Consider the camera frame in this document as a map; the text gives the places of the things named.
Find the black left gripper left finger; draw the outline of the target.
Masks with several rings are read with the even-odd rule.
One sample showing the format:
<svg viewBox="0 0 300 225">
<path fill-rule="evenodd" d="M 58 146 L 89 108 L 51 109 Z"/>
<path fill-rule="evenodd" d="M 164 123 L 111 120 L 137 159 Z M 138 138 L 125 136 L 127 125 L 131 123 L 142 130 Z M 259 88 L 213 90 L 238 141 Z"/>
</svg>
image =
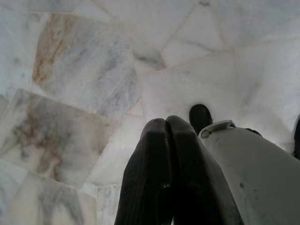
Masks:
<svg viewBox="0 0 300 225">
<path fill-rule="evenodd" d="M 116 225 L 169 225 L 173 172 L 167 123 L 149 121 L 123 173 Z"/>
</svg>

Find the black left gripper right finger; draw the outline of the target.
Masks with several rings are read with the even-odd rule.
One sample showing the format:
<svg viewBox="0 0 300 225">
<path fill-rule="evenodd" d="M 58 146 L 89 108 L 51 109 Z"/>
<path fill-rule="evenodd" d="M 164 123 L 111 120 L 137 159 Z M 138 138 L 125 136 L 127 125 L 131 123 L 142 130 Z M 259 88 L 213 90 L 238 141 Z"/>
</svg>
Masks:
<svg viewBox="0 0 300 225">
<path fill-rule="evenodd" d="M 169 116 L 174 159 L 176 225 L 242 225 L 244 222 L 224 174 L 191 125 Z"/>
</svg>

